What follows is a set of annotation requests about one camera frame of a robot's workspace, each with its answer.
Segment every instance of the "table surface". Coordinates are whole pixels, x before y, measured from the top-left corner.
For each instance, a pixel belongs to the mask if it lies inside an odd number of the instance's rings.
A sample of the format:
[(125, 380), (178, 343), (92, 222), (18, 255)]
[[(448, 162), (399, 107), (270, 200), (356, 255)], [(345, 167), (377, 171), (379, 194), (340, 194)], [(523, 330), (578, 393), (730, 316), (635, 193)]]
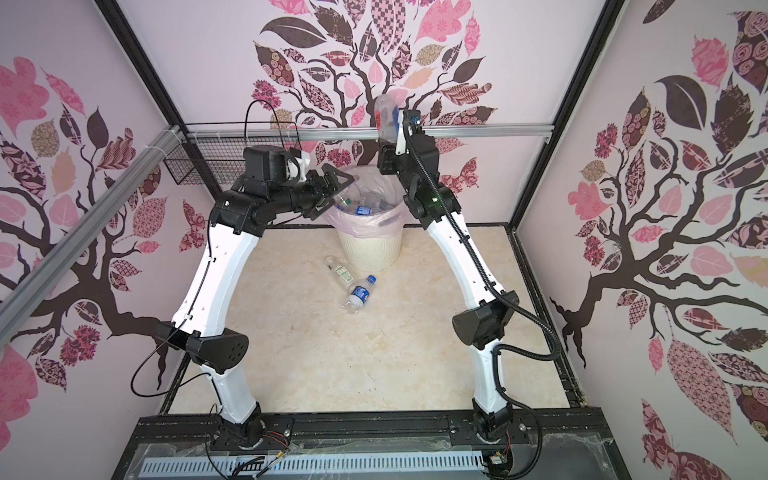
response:
[[(473, 227), (488, 268), (533, 310), (503, 227)], [(268, 230), (246, 262), (227, 327), (248, 335), (246, 376), (263, 412), (470, 409), (475, 389), (469, 351), (451, 319), (465, 310), (462, 292), (437, 244), (406, 228), (398, 260), (377, 275), (364, 310), (343, 312), (344, 296), (321, 268), (343, 257), (335, 230)], [(541, 330), (515, 314), (505, 343), (546, 352)], [(505, 384), (534, 408), (567, 408), (552, 362), (502, 355)], [(185, 378), (199, 373), (190, 364)], [(179, 390), (171, 413), (207, 413), (210, 382)]]

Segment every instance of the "black frame post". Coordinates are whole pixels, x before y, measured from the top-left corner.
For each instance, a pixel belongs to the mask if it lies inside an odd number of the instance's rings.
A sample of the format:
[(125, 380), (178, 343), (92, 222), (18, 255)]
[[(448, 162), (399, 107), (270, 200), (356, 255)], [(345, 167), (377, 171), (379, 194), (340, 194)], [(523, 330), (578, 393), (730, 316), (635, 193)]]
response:
[(608, 38), (611, 36), (611, 32), (616, 25), (621, 8), (624, 6), (625, 0), (606, 0), (603, 5), (603, 10), (600, 12), (598, 22), (594, 26), (592, 36), (587, 42), (587, 47), (584, 49), (584, 54), (581, 56), (581, 60), (576, 67), (571, 83), (568, 85), (568, 89), (565, 91), (565, 96), (560, 104), (558, 113), (554, 116), (554, 130), (549, 141), (545, 143), (544, 147), (539, 152), (538, 157), (531, 169), (531, 174), (528, 180), (525, 182), (523, 192), (520, 195), (520, 200), (515, 206), (515, 211), (512, 213), (512, 218), (507, 226), (507, 231), (512, 232), (520, 227), (520, 223), (523, 220), (525, 211), (528, 209), (536, 188), (538, 187), (541, 178), (544, 176), (544, 172), (549, 165), (549, 161), (552, 158), (554, 149), (558, 146), (558, 142), (565, 132), (565, 128), (568, 126), (568, 120), (571, 119), (571, 115), (576, 108), (576, 104), (581, 98), (581, 94), (584, 91), (584, 87), (587, 85), (594, 65), (600, 58), (600, 54), (603, 52), (603, 48), (607, 43)]
[[(157, 72), (149, 61), (147, 53), (141, 47), (133, 29), (128, 24), (128, 20), (120, 9), (117, 0), (94, 0), (94, 2), (104, 16), (104, 20), (107, 21), (112, 29), (115, 38), (123, 47), (125, 54), (131, 60), (136, 72), (139, 74), (139, 77), (141, 77), (144, 85), (146, 85), (147, 90), (149, 90), (150, 95), (152, 95), (154, 102), (157, 104), (157, 107), (160, 108), (160, 112), (163, 114), (166, 121), (171, 125), (178, 125), (181, 133), (186, 138), (189, 134), (187, 125), (184, 123), (184, 119), (181, 118), (173, 100), (170, 99), (170, 95), (165, 89), (165, 86), (163, 86), (160, 77), (157, 76)], [(182, 142), (182, 145), (187, 152), (187, 156), (189, 156), (192, 161), (192, 165), (194, 165), (195, 169), (200, 174), (200, 178), (203, 179), (210, 195), (216, 200), (221, 194), (221, 186), (216, 181), (213, 172), (210, 171), (200, 149), (197, 148), (196, 144), (191, 142)]]

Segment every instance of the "butterfly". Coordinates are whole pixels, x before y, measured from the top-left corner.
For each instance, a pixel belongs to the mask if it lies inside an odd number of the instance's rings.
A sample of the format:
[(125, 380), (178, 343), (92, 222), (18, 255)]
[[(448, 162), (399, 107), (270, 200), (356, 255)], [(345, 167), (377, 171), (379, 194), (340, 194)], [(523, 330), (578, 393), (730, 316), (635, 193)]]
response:
[(184, 200), (184, 216), (187, 218), (190, 229), (187, 230), (181, 239), (181, 243), (179, 243), (180, 252), (189, 250), (192, 247), (200, 248), (205, 244), (205, 234), (203, 234), (206, 222), (205, 217), (202, 214), (195, 213), (194, 208), (186, 200)]
[(464, 190), (464, 187), (476, 187), (478, 177), (475, 170), (478, 169), (477, 157), (472, 158), (462, 168), (462, 172), (457, 176), (440, 175), (440, 183), (450, 188), (454, 194)]

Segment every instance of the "wire basket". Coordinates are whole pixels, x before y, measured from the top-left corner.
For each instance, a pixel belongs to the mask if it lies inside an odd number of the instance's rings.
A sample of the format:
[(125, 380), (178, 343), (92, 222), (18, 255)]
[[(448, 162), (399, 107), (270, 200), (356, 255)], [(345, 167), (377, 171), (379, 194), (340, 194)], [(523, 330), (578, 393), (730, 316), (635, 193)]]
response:
[(276, 130), (274, 135), (248, 135), (247, 141), (242, 133), (232, 134), (233, 129), (242, 131), (243, 122), (220, 122), (212, 124), (187, 124), (188, 127), (210, 125), (210, 130), (192, 132), (187, 141), (177, 145), (166, 157), (165, 166), (174, 178), (176, 185), (202, 185), (203, 178), (194, 167), (192, 160), (203, 160), (220, 187), (231, 185), (245, 173), (243, 150), (246, 146), (274, 145), (301, 150), (299, 131), (296, 122), (286, 121), (249, 121), (255, 128)]

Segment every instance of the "wall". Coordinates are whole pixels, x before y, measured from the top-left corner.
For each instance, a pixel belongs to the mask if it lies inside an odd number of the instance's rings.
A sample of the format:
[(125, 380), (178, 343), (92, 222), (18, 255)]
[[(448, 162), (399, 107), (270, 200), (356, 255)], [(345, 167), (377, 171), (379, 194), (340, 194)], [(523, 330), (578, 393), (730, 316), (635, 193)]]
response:
[[(0, 30), (4, 298), (165, 122), (90, 1), (13, 2)], [(161, 399), (128, 384), (202, 253), (187, 204), (211, 207), (203, 187), (158, 168), (2, 349), (3, 478), (108, 478), (138, 417), (157, 412)], [(169, 383), (180, 356), (161, 353), (139, 392)]]
[[(374, 100), (383, 92), (419, 108), (429, 124), (547, 124), (602, 4), (121, 2), (185, 121), (242, 121), (259, 98), (301, 128), (374, 126)], [(250, 120), (270, 115), (259, 103)], [(453, 188), (467, 219), (508, 221), (540, 138), (459, 140), (468, 146), (452, 151), (456, 139), (442, 142), (441, 172), (457, 177), (476, 157), (479, 181)], [(302, 144), (315, 164), (376, 161), (374, 141)]]
[(636, 479), (765, 478), (765, 7), (630, 3), (521, 226)]

